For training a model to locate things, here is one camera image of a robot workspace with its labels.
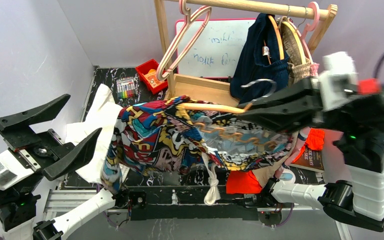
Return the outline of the orange wooden hanger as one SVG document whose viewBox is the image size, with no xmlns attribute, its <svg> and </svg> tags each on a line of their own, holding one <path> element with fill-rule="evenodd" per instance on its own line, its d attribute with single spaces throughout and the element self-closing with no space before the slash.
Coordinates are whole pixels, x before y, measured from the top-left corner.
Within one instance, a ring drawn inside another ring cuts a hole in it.
<svg viewBox="0 0 384 240">
<path fill-rule="evenodd" d="M 274 80 L 266 79 L 266 78 L 260 78 L 260 79 L 251 81 L 248 84 L 242 85 L 241 88 L 246 89 L 260 82 L 271 83 L 270 91 L 266 95 L 263 95 L 262 96 L 263 98 L 267 98 L 275 92 L 277 88 L 277 83 Z M 237 115 L 237 114 L 243 114 L 246 111 L 248 111 L 253 105 L 256 105 L 255 104 L 256 101 L 257 101 L 256 99 L 253 99 L 244 108 L 237 108 L 237 107 L 221 105 L 221 104 L 204 104 L 204 103 L 182 103 L 181 105 L 186 110 L 215 111 L 215 112 L 225 112 L 225 113 L 231 113 L 231 114 Z M 212 133 L 218 132 L 218 135 L 221 138 L 232 139 L 234 142 L 240 142 L 244 144 L 252 143 L 253 145 L 258 147 L 259 146 L 264 147 L 265 145 L 267 145 L 267 143 L 264 143 L 264 144 L 260 143 L 258 137 L 250 137 L 248 139 L 243 139 L 243 134 L 240 132 L 226 134 L 226 130 L 221 127 L 215 127 L 211 131 L 209 131 L 209 130 L 206 130 L 206 125 L 202 122 L 195 122 L 193 125 L 196 126 L 203 133 L 212 134 Z"/>
</svg>

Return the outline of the comic print shorts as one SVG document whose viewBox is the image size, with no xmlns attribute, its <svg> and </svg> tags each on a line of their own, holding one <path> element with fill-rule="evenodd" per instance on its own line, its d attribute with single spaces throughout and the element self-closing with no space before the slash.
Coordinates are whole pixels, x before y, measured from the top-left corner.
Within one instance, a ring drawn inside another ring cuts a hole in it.
<svg viewBox="0 0 384 240">
<path fill-rule="evenodd" d="M 273 174 L 296 145 L 296 133 L 276 133 L 228 112 L 185 109 L 192 103 L 182 95 L 121 109 L 100 173 L 102 184 L 113 194 L 123 191 L 121 166 L 147 176 L 185 175 L 203 165 L 209 175 L 204 203 L 210 206 L 221 197 L 216 168 Z"/>
</svg>

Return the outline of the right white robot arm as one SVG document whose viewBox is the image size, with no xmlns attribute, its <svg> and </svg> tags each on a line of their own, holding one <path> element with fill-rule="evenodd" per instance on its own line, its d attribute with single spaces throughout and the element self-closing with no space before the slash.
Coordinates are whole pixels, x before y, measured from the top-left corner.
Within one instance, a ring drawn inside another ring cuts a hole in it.
<svg viewBox="0 0 384 240">
<path fill-rule="evenodd" d="M 254 101 L 237 117 L 277 133 L 305 127 L 341 132 L 333 145 L 351 179 L 327 183 L 317 202 L 334 220 L 384 231 L 384 84 L 306 78 Z"/>
</svg>

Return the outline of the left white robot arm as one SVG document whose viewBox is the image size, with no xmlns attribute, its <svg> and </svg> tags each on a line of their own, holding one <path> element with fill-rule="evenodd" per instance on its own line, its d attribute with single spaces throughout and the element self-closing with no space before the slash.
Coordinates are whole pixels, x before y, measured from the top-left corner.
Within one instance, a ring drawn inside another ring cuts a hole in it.
<svg viewBox="0 0 384 240">
<path fill-rule="evenodd" d="M 129 203 L 126 191 L 103 190 L 61 216 L 35 222 L 40 195 L 33 191 L 38 184 L 87 165 L 102 132 L 94 128 L 80 143 L 73 144 L 64 143 L 52 129 L 40 133 L 32 130 L 32 125 L 54 120 L 69 99 L 69 94 L 63 94 L 38 107 L 0 117 L 0 135 L 7 144 L 0 153 L 1 240 L 65 240 L 103 211 Z"/>
</svg>

